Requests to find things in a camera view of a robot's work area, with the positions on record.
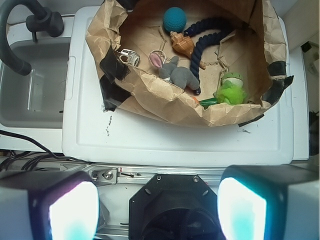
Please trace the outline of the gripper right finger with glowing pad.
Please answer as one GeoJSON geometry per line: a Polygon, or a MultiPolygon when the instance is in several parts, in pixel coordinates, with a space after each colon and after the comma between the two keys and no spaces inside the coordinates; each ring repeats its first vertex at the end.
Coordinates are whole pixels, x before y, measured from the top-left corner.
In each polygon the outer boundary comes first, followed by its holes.
{"type": "Polygon", "coordinates": [[[294,164],[228,166],[217,211],[228,240],[318,240],[320,173],[294,164]]]}

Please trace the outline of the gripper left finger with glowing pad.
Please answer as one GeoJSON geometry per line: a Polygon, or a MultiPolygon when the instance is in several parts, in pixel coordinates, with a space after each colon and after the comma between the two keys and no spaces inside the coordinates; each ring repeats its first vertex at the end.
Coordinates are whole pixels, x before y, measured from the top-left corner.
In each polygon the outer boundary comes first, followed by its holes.
{"type": "Polygon", "coordinates": [[[99,193],[84,171],[3,171],[2,240],[92,240],[99,193]]]}

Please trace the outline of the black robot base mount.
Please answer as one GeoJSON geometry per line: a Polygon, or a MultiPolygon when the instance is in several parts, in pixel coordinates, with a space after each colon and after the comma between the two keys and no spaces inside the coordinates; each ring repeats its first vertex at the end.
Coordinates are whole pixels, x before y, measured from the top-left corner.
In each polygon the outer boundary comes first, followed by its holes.
{"type": "Polygon", "coordinates": [[[217,194],[198,176],[157,174],[129,200],[130,240],[224,240],[217,194]]]}

